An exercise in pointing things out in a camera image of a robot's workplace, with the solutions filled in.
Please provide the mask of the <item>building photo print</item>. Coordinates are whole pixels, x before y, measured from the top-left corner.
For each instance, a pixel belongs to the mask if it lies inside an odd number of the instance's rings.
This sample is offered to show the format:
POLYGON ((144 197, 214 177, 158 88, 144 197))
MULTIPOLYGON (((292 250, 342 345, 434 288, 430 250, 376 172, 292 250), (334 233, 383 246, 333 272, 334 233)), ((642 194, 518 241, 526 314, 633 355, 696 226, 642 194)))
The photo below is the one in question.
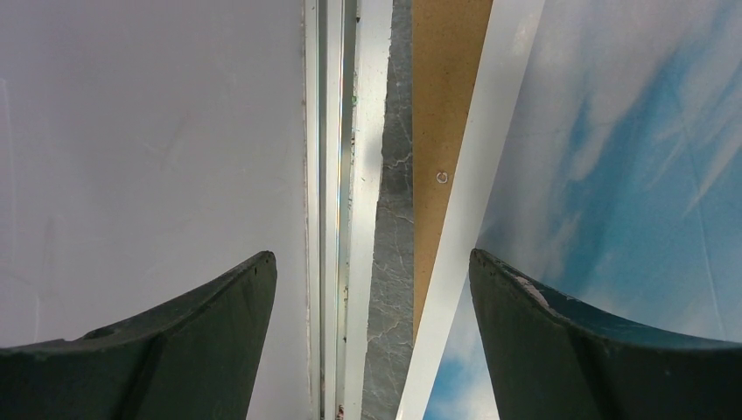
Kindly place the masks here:
POLYGON ((493 5, 401 419, 500 419, 472 249, 626 319, 741 339, 741 4, 493 5))

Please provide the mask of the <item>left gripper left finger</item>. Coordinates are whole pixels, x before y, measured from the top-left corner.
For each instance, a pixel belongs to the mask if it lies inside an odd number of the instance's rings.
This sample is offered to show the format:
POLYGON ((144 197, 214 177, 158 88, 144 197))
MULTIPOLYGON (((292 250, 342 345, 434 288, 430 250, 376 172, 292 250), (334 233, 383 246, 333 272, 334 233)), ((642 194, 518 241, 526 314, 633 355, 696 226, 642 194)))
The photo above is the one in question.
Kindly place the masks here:
POLYGON ((277 287, 260 252, 75 340, 1 352, 4 419, 243 419, 277 287))

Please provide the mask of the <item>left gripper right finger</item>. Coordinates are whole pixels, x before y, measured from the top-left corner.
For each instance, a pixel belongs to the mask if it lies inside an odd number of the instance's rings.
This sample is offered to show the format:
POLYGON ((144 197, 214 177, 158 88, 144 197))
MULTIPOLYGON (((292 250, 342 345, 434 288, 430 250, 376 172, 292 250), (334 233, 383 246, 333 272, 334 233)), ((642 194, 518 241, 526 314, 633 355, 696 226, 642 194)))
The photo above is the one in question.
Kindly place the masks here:
POLYGON ((481 249, 469 279, 501 418, 740 418, 740 344, 615 316, 481 249))

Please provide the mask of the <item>brown cardboard backing board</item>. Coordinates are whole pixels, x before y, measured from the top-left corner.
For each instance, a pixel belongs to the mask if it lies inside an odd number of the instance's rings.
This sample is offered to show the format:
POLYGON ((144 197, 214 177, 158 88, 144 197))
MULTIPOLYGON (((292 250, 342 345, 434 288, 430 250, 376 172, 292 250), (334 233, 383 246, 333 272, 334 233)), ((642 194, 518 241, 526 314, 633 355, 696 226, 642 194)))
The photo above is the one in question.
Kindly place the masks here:
POLYGON ((492 9, 412 4, 413 328, 420 326, 492 9))

